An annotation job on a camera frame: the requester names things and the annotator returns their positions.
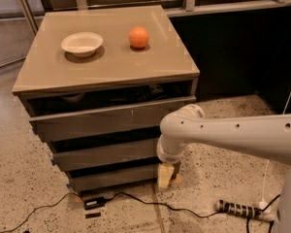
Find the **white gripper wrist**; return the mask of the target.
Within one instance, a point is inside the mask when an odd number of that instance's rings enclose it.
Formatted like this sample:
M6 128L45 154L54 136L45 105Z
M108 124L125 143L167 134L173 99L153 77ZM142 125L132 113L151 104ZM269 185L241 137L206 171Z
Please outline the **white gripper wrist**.
M158 166L157 184L159 188L168 187L175 170L171 164L176 164L181 160L184 148L184 141L169 140L164 136L159 138L156 151L158 158L163 162Z

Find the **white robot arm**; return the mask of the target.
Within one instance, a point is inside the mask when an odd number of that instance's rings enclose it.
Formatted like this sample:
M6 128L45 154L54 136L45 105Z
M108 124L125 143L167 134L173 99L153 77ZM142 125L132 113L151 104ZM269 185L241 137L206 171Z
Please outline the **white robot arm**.
M163 117L157 143L159 159L180 161L184 146L201 143L291 166L291 114L207 118L201 107L186 105ZM272 233L291 233L291 169L280 194Z

